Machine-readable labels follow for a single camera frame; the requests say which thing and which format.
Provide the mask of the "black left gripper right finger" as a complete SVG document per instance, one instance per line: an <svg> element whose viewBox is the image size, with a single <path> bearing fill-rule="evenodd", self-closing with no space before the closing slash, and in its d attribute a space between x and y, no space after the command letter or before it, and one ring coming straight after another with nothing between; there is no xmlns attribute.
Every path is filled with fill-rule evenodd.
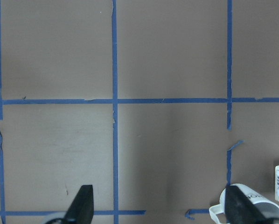
<svg viewBox="0 0 279 224"><path fill-rule="evenodd" d="M230 224L270 223L237 186L225 189L224 213Z"/></svg>

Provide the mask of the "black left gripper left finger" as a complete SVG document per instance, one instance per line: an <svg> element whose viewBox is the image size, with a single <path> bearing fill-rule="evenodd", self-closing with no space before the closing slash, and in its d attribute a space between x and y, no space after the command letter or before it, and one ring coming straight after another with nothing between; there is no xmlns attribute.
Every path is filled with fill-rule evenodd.
<svg viewBox="0 0 279 224"><path fill-rule="evenodd" d="M93 219L93 186L82 185L63 217L64 224L91 224Z"/></svg>

